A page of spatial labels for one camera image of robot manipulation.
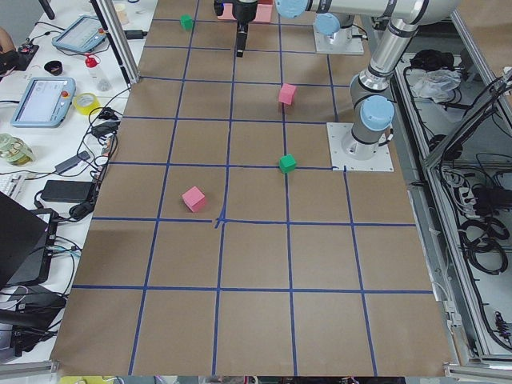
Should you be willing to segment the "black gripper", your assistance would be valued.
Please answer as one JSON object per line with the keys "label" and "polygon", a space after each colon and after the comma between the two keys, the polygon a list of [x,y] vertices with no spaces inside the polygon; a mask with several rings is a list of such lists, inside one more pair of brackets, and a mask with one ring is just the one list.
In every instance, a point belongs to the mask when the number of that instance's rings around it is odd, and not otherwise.
{"label": "black gripper", "polygon": [[249,25],[256,18],[257,0],[233,0],[233,17],[238,21],[236,34],[236,57],[242,58],[246,50]]}

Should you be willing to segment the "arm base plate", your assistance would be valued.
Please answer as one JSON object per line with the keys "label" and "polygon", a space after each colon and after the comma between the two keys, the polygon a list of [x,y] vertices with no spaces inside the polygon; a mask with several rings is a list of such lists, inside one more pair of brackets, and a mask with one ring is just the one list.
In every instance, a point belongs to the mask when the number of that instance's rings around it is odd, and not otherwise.
{"label": "arm base plate", "polygon": [[356,26],[340,29],[332,36],[314,28],[315,48],[318,54],[364,55],[362,35]]}
{"label": "arm base plate", "polygon": [[362,144],[352,135],[352,123],[326,124],[331,167],[339,171],[393,172],[390,150],[381,135],[374,144]]}

